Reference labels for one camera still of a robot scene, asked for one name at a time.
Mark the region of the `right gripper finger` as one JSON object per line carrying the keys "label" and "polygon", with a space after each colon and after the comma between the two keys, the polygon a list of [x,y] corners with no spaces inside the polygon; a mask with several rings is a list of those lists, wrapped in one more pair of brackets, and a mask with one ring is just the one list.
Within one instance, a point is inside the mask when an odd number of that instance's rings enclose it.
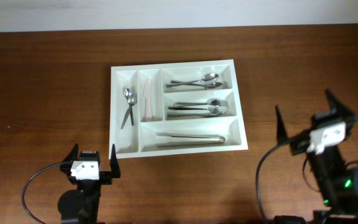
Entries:
{"label": "right gripper finger", "polygon": [[336,114],[338,116],[352,116],[353,111],[351,111],[346,105],[342,104],[332,93],[330,89],[325,89],[326,99],[329,104],[329,110],[331,114]]}
{"label": "right gripper finger", "polygon": [[277,144],[284,145],[288,142],[288,134],[278,105],[275,106],[275,114],[277,118],[277,134],[276,134]]}

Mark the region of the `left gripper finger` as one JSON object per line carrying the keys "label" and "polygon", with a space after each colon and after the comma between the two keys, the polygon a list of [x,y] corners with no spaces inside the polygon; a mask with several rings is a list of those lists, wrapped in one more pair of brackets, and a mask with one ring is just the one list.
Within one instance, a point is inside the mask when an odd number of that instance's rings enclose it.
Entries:
{"label": "left gripper finger", "polygon": [[116,155],[116,147],[115,144],[112,145],[110,151],[110,168],[111,168],[111,177],[112,178],[120,178],[121,177],[121,169],[119,167],[117,155]]}
{"label": "left gripper finger", "polygon": [[63,173],[69,173],[71,171],[72,164],[78,158],[79,145],[75,144],[70,153],[64,158],[60,165],[60,171]]}

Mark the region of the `small steel teaspoon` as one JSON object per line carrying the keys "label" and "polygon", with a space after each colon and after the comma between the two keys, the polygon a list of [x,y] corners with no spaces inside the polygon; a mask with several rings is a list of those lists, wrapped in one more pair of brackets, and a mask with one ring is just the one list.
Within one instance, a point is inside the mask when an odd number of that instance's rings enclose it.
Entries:
{"label": "small steel teaspoon", "polygon": [[126,89],[124,90],[124,96],[126,97],[126,99],[129,98],[129,95],[130,95],[131,93],[133,93],[133,92],[132,92],[129,88],[126,88]]}
{"label": "small steel teaspoon", "polygon": [[121,124],[121,129],[124,128],[124,126],[125,126],[125,124],[126,124],[128,118],[130,118],[130,120],[131,120],[131,125],[134,125],[134,115],[133,115],[133,109],[132,109],[132,107],[137,103],[136,94],[131,93],[131,94],[129,95],[129,98],[127,99],[127,102],[128,102],[129,107],[128,107],[128,109],[127,109],[125,115],[124,115],[124,119],[123,119],[123,122],[122,122],[122,124]]}

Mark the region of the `pink plastic knife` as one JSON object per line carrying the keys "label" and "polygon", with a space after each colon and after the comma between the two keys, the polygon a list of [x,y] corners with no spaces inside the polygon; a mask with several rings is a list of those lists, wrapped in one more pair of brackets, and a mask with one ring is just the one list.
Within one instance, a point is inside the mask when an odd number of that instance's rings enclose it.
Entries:
{"label": "pink plastic knife", "polygon": [[151,107],[151,79],[147,79],[144,85],[144,92],[143,96],[145,98],[145,115],[144,120],[145,121],[151,121],[152,120],[152,107]]}

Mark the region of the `steel spoon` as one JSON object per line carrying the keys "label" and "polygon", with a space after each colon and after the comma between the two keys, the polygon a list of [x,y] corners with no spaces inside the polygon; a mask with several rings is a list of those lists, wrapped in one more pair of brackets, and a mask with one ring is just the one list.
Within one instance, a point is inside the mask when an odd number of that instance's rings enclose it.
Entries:
{"label": "steel spoon", "polygon": [[196,83],[196,82],[200,82],[203,85],[210,85],[210,84],[216,82],[218,79],[219,79],[218,73],[207,73],[207,74],[203,75],[199,80],[180,82],[180,83],[167,83],[165,86],[167,88],[171,88],[171,87],[187,85],[187,84]]}
{"label": "steel spoon", "polygon": [[203,87],[204,89],[223,89],[224,84],[221,82],[212,82],[210,84],[198,83],[198,80],[195,82],[179,82],[178,80],[172,80],[170,83],[166,83],[165,86],[167,88],[181,86],[181,85],[190,85],[190,86],[197,86]]}

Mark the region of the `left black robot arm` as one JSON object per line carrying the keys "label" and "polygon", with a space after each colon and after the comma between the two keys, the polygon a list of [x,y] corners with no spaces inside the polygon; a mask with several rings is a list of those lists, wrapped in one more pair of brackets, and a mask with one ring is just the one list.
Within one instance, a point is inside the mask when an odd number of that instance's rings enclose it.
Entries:
{"label": "left black robot arm", "polygon": [[113,179],[121,177],[116,156],[116,147],[109,153],[110,171],[101,171],[98,151],[81,151],[75,144],[60,165],[74,190],[68,190],[58,200],[58,211],[62,223],[96,223],[98,219],[101,187],[111,185]]}

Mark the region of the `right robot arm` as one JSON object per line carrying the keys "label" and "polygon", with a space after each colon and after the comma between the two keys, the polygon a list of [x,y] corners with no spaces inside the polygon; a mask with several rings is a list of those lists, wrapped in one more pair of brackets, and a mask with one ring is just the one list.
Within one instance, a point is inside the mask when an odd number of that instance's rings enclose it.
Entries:
{"label": "right robot arm", "polygon": [[310,128],[288,137],[280,111],[277,142],[291,154],[305,154],[327,211],[315,211],[314,223],[358,223],[358,161],[346,162],[338,145],[349,139],[356,114],[330,90],[325,91],[329,111],[311,117]]}

